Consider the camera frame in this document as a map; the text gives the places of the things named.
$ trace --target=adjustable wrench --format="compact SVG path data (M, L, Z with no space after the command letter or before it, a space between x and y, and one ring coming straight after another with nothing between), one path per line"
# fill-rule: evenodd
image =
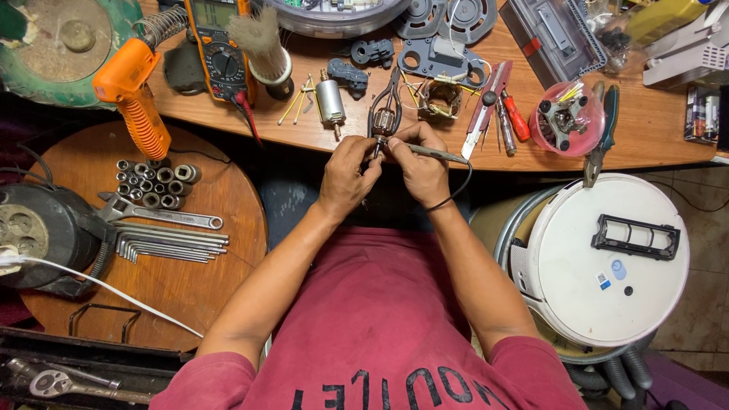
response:
M75 383L68 374L58 370L46 370L31 380L31 394L43 398L54 398L66 393L92 395L131 403L149 404L152 393L113 390L108 387L94 387Z
M218 230L223 227L223 219L210 215L190 214L187 212L168 211L166 209L149 209L133 204L116 192L100 192L99 198L106 201L106 206L96 214L107 222L129 217L161 220L199 228Z

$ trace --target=orange multimeter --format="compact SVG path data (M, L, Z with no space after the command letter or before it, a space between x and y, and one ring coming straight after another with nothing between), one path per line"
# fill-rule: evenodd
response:
M230 102L226 96L244 90L249 104L253 104L256 79L248 70L248 58L225 29L232 16L251 12L249 0L184 0L184 6L198 41L210 95Z

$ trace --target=gray plastic part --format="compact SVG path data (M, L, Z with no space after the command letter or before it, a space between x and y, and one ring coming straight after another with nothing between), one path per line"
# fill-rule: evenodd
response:
M409 74L435 78L438 74L445 72L445 75L452 77L467 72L468 60L471 60L473 73L478 76L478 81L474 81L472 77L466 77L460 81L460 84L471 88L483 87L488 78L483 70L484 64L481 57L468 50L461 43L453 42L453 45L457 50L462 50L461 53L466 57L466 60L461 58L460 55L456 55L451 47L451 42L442 37L405 40L405 46L397 56L397 65ZM414 66L407 64L405 60L407 57L415 59L416 64Z
M352 44L352 60L360 64L367 64L370 61L382 64L382 68L388 69L392 66L392 56L395 49L392 47L392 40L372 40L366 42L359 40Z
M352 98L360 99L367 90L370 77L357 67L347 64L341 58L332 58L327 64L327 74L339 85L346 85L352 93Z
M448 0L413 0L410 6L392 21L392 27L401 39L417 40L433 37L442 25L447 9Z
M522 51L533 49L537 39L539 48L525 56L545 90L607 63L607 55L573 0L509 0L499 14ZM558 44L555 35L569 44Z
M454 12L456 2L458 2L458 10ZM473 44L494 27L498 15L496 0L450 0L448 2L448 22L440 19L438 34L446 39L450 35L455 42Z

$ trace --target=screwdriver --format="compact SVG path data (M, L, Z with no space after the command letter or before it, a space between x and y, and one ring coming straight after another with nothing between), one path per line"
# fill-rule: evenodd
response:
M519 141L521 142L529 139L529 137L531 136L531 134L529 133L529 126L526 124L526 121L521 117L521 114L516 108L516 105L514 105L514 98L507 94L506 90L502 91L502 102L507 112L509 113L512 129L516 133L516 137L519 138Z

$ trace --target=wooden desk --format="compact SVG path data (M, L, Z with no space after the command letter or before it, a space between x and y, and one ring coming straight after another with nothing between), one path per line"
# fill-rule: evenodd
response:
M506 0L498 0L499 6ZM140 0L145 15L157 11L154 0ZM164 52L183 41L184 34L163 42L158 50ZM320 69L327 67L330 54L342 44L336 40L312 39L298 34L287 34L284 38L285 48L291 54L294 70L292 78L298 87L306 81L308 73L312 73L318 82ZM395 38L390 28L383 28L368 39ZM397 38L394 40L395 50L402 46ZM529 116L541 99L543 89L534 75L529 63L517 47L511 33L499 18L494 29L476 45L471 46L481 58L491 63L513 60L514 66L511 80L507 87L522 115ZM371 95L378 94L385 87L390 71L372 67L367 95L359 101L352 99L347 91L342 90L344 107L347 115L346 124L342 127L344 135L365 135L367 132L367 109L372 103ZM420 81L419 77L408 76L411 82ZM590 73L585 81L592 85L597 79L606 81L606 85L620 85L620 120L615 132L615 146L607 153L604 169L639 168L647 166L665 166L680 163L695 163L710 160L716 150L699 144L683 141L683 122L685 118L686 93L684 88L676 91L660 91L645 88L640 74L624 75L619 79L604 78L599 73ZM162 78L162 65L149 79L149 86L155 94L157 109L162 115L179 118L218 128L237 134L250 135L245 120L230 104L213 101L207 94L186 97L172 91ZM413 100L406 89L401 89L400 97L404 104L413 106ZM296 145L312 150L331 151L337 142L331 129L324 129L319 122L316 109L301 114L298 125L293 125L296 107L282 125L276 125L289 102L274 101L259 86L258 99L254 108L254 118L260 136L269 141ZM475 107L472 98L469 106L463 109L463 115L455 121L434 125L440 137L448 143L448 151L460 152L465 140L466 129ZM416 121L416 112L403 109L402 125L404 128ZM500 171L566 171L582 169L583 157L566 158L547 152L538 147L532 140L519 143L515 157L508 158L502 148L499 153L496 145L496 128L491 127L484 144L483 151L476 147L471 162L475 169Z
M171 126L168 129L177 149L198 150L225 158L217 148L189 132ZM43 158L53 172L54 183L72 189L98 208L105 203L96 193L116 190L117 161L144 161L122 121L80 131L51 147ZM233 291L265 256L265 218L253 184L235 164L223 164L195 153L170 153L169 158L173 165L191 163L203 170L203 178L187 197L183 211L221 217L224 225L215 232L230 235L230 244L225 247L227 253L209 263L141 255L136 265L115 255L104 281L205 334ZM32 171L43 173L38 164ZM124 220L212 232L141 218ZM69 334L69 315L86 303L138 309L100 287L77 301L33 290L21 291L20 296L46 332L59 336ZM74 336L119 341L122 324L131 315L89 309L75 320ZM129 326L127 338L129 344L181 351L200 343L200 338L189 331L148 312L142 312Z

